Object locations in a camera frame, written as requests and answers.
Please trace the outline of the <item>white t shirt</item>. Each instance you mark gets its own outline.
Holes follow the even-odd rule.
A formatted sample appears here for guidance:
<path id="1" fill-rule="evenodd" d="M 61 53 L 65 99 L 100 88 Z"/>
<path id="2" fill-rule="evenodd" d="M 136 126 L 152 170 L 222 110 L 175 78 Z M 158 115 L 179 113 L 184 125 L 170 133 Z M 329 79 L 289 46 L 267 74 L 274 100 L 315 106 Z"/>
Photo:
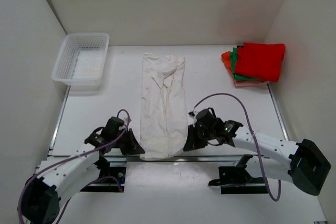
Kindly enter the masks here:
<path id="1" fill-rule="evenodd" d="M 183 57 L 145 54 L 142 58 L 142 160 L 166 159 L 183 150 L 188 134 L 184 72 Z"/>

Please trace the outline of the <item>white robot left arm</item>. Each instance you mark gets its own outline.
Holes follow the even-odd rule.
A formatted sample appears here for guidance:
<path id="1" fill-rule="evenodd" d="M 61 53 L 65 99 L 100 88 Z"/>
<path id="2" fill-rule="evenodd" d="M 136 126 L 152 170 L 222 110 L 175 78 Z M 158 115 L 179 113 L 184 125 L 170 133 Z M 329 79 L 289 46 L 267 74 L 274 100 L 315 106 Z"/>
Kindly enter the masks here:
<path id="1" fill-rule="evenodd" d="M 93 130 L 67 159 L 41 169 L 27 180 L 18 201 L 19 223 L 59 223 L 70 199 L 82 189 L 98 183 L 115 184 L 118 192 L 124 176 L 110 172 L 104 155 L 118 148 L 124 155 L 143 154 L 129 128 L 130 117 L 111 117 Z"/>

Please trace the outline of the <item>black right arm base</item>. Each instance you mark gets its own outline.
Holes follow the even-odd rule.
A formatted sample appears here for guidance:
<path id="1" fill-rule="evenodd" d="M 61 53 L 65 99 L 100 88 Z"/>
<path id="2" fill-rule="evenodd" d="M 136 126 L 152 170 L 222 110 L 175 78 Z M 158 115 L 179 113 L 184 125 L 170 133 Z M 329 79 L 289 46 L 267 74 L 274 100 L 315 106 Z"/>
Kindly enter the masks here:
<path id="1" fill-rule="evenodd" d="M 234 166 L 220 166 L 219 178 L 208 182 L 208 186 L 219 186 L 221 194 L 267 194 L 261 175 L 252 177 L 247 171 L 247 163 L 256 156 L 243 155 Z"/>

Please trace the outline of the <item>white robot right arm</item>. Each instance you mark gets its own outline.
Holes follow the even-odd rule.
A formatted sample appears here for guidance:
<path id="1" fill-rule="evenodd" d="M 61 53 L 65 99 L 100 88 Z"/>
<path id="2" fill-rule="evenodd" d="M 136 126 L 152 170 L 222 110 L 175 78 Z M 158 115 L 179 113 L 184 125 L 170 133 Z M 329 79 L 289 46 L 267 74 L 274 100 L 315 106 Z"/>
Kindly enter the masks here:
<path id="1" fill-rule="evenodd" d="M 212 108 L 189 115 L 194 122 L 188 126 L 185 152 L 205 148 L 217 140 L 219 146 L 227 144 L 260 154 L 244 154 L 235 165 L 221 165 L 219 178 L 211 180 L 209 186 L 244 186 L 266 177 L 292 183 L 309 195 L 320 194 L 331 164 L 313 141 L 284 141 L 252 133 L 239 122 L 222 121 Z"/>

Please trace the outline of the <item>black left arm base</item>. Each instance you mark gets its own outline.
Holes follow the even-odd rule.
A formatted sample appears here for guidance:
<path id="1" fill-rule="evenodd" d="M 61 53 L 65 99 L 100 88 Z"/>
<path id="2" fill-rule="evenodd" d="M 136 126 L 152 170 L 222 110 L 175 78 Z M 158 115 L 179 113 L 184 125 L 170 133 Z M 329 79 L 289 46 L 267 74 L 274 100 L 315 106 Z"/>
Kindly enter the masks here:
<path id="1" fill-rule="evenodd" d="M 99 170 L 98 179 L 89 183 L 81 192 L 97 193 L 123 193 L 126 176 L 126 164 L 109 162 L 106 158 L 100 157 L 95 162 Z"/>

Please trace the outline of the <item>pink folded t shirt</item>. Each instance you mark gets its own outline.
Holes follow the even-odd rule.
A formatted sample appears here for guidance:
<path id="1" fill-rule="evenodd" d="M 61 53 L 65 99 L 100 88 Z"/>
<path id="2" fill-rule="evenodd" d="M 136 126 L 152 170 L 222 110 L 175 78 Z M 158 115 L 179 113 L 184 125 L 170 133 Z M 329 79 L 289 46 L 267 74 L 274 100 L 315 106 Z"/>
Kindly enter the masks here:
<path id="1" fill-rule="evenodd" d="M 234 86 L 243 88 L 243 87 L 254 87 L 254 86 L 262 86 L 269 83 L 269 81 L 258 80 L 258 79 L 245 79 L 245 80 L 236 80 L 234 76 L 232 76 Z"/>

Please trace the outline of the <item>orange folded t shirt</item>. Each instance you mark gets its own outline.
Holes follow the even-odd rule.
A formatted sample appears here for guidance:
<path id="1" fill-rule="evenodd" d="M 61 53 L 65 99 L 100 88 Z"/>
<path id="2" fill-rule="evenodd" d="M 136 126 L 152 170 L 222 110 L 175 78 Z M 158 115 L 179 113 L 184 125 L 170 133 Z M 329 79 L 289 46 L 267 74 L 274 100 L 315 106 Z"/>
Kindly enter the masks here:
<path id="1" fill-rule="evenodd" d="M 232 54 L 231 51 L 224 52 L 223 54 L 221 54 L 221 59 L 222 59 L 222 62 L 224 63 L 224 66 L 228 70 L 229 74 L 233 75 L 232 65 L 231 65 L 231 61 L 230 61 L 231 54 Z"/>

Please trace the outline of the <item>green folded t shirt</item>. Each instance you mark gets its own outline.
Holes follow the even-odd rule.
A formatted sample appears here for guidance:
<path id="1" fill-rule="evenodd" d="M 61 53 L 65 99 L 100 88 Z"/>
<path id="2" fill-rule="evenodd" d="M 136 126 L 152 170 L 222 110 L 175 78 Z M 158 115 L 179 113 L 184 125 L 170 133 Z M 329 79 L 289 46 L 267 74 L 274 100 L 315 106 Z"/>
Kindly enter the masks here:
<path id="1" fill-rule="evenodd" d="M 233 51 L 229 54 L 230 67 L 235 81 L 252 81 L 256 80 L 252 77 L 243 76 L 236 73 L 236 63 L 238 61 L 238 48 L 234 47 Z"/>

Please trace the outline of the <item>red folded t shirt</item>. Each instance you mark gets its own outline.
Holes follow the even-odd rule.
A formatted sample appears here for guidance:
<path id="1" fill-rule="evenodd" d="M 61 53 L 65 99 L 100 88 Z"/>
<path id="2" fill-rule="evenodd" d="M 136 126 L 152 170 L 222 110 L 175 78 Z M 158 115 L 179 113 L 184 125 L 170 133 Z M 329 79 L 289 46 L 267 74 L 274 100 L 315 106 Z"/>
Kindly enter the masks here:
<path id="1" fill-rule="evenodd" d="M 234 73 L 263 81 L 278 82 L 285 56 L 284 44 L 245 42 L 237 48 Z"/>

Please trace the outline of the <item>white plastic basket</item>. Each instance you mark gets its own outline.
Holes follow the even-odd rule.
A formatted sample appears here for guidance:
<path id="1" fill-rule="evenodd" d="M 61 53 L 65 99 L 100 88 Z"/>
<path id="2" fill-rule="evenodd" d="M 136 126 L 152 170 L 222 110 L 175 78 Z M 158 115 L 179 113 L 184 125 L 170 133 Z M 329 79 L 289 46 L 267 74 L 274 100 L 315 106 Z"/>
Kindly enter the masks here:
<path id="1" fill-rule="evenodd" d="M 74 87 L 98 87 L 102 80 L 109 35 L 73 33 L 65 37 L 51 77 Z"/>

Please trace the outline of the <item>aluminium table rail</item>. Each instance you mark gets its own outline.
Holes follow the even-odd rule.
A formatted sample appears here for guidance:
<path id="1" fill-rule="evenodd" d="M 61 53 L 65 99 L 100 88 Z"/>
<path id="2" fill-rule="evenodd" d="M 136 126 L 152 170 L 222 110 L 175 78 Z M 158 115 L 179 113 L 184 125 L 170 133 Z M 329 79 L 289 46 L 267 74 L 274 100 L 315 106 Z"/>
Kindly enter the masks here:
<path id="1" fill-rule="evenodd" d="M 160 160 L 144 160 L 138 156 L 108 156 L 106 160 L 113 163 L 126 163 L 126 162 L 237 162 L 241 156 L 176 156 Z"/>

